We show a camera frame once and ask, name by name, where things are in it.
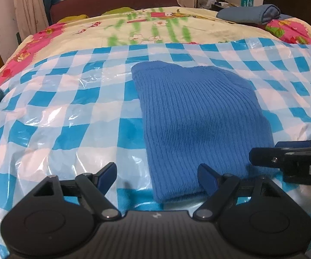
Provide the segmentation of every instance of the bed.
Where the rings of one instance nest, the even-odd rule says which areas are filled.
[[[45,176],[73,179],[108,162],[118,178],[106,196],[123,213],[192,213],[204,201],[153,200],[131,76],[134,64],[152,60],[233,71],[253,86],[274,142],[311,139],[311,45],[177,6],[54,24],[24,40],[0,70],[0,222]],[[274,181],[311,216],[310,186],[284,183],[280,173]],[[0,258],[7,255],[0,236]]]

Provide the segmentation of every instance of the yellow pillow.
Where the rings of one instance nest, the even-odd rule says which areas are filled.
[[[134,9],[129,8],[129,7],[122,7],[122,8],[117,8],[113,9],[111,11],[105,12],[102,15],[108,15],[108,14],[116,14],[116,13],[127,13],[127,12],[132,12]]]
[[[76,15],[76,16],[67,16],[64,19],[61,19],[59,22],[57,23],[69,23],[69,22],[74,22],[74,21],[78,21],[78,20],[83,20],[83,19],[89,19],[89,16],[82,14],[82,15]]]

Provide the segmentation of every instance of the green pillow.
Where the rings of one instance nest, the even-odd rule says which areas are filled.
[[[113,9],[111,11],[105,12],[102,15],[108,15],[108,14],[116,14],[116,13],[127,13],[127,12],[132,12],[134,9],[129,8],[129,7],[122,7],[122,8],[117,8]]]

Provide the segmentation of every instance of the screw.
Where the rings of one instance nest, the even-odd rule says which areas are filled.
[[[200,209],[198,211],[196,211],[196,216],[198,216],[199,218],[205,219],[205,218],[209,218],[213,215],[213,212],[211,212],[208,209]]]
[[[105,218],[114,218],[116,216],[118,216],[119,212],[113,208],[108,208],[108,209],[105,209],[103,210],[102,212],[102,215],[105,217]]]

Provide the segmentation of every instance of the blue and white checkered tablecloth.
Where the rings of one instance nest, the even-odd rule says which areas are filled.
[[[162,60],[215,65],[250,81],[274,141],[311,139],[311,46],[270,39],[218,44],[149,44],[64,53],[30,66],[2,89],[0,104],[0,222],[39,181],[97,172],[116,162],[107,193],[121,211],[193,211],[200,200],[157,204],[131,67]],[[279,183],[311,214],[311,191]],[[7,255],[0,236],[0,257]]]

